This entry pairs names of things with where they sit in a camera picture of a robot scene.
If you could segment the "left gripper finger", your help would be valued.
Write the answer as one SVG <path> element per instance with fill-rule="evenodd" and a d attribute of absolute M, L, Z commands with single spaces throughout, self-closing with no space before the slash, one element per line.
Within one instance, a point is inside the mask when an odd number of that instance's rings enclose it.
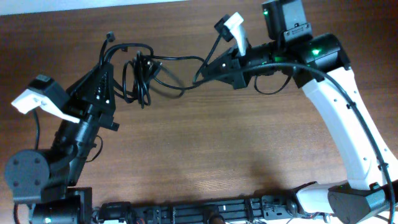
<path fill-rule="evenodd" d="M 99 68 L 99 75 L 97 77 L 98 86 L 95 88 L 94 97 L 84 99 L 104 110 L 105 113 L 114 113 L 116 110 L 113 72 L 114 67 L 110 63 L 106 63 Z"/>
<path fill-rule="evenodd" d="M 99 68 L 92 68 L 86 75 L 67 88 L 66 93 L 71 99 L 91 99 L 98 86 Z"/>

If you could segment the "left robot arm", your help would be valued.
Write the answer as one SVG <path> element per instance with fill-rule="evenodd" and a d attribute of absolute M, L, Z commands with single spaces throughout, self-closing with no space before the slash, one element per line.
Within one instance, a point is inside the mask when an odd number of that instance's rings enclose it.
<path fill-rule="evenodd" d="M 5 166 L 13 201 L 28 206 L 30 223 L 91 223 L 92 189 L 76 184 L 100 128 L 119 128 L 113 71 L 96 65 L 67 90 L 38 75 L 12 102 L 20 113 L 41 108 L 62 120 L 49 149 L 19 151 Z"/>

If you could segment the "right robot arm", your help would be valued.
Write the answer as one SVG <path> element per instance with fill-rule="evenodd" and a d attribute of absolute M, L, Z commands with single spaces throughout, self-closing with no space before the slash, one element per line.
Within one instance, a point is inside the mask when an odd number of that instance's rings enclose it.
<path fill-rule="evenodd" d="M 362 100 L 340 41 L 333 34 L 313 35 L 301 1 L 266 1 L 262 13 L 267 44 L 249 44 L 238 13 L 215 24 L 219 37 L 235 40 L 236 45 L 209 62 L 201 73 L 204 80 L 240 89 L 280 71 L 319 112 L 342 157 L 346 180 L 293 189 L 284 203 L 290 216 L 334 215 L 343 223 L 359 223 L 387 211 L 392 223 L 397 210 L 397 158 Z"/>

